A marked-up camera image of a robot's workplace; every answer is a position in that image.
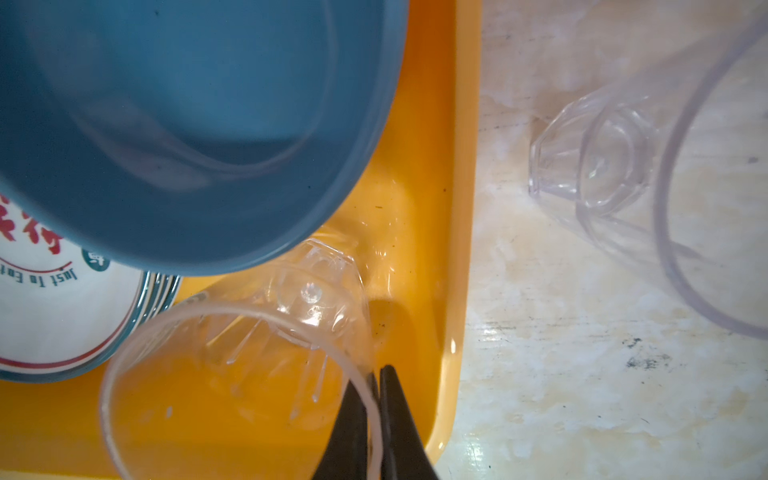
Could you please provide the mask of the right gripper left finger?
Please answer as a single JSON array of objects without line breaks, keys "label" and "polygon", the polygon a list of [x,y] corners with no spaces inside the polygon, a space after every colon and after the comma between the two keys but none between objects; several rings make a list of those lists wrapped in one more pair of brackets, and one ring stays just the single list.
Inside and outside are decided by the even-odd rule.
[{"label": "right gripper left finger", "polygon": [[368,428],[365,406],[349,381],[325,452],[312,479],[367,479]]}]

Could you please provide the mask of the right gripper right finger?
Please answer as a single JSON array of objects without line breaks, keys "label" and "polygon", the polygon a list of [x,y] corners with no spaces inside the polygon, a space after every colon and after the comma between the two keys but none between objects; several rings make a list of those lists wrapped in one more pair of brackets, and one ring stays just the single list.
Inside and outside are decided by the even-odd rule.
[{"label": "right gripper right finger", "polygon": [[396,369],[380,370],[379,410],[383,438],[381,478],[438,480],[423,448]]}]

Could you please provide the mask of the clear cup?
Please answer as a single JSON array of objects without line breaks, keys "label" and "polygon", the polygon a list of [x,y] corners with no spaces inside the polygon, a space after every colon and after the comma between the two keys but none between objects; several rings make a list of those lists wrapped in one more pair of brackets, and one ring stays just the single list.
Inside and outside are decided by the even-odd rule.
[{"label": "clear cup", "polygon": [[529,193],[734,333],[767,336],[767,10],[568,104]]},{"label": "clear cup", "polygon": [[102,435],[124,479],[312,479],[351,381],[383,458],[359,268],[317,239],[230,274],[139,327],[112,357]]}]

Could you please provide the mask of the blue bowl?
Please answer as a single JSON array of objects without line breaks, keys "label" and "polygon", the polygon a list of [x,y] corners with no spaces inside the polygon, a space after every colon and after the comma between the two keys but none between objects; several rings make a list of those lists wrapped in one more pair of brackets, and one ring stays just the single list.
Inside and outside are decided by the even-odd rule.
[{"label": "blue bowl", "polygon": [[269,261],[358,184],[408,14],[405,1],[5,1],[1,190],[136,268]]}]

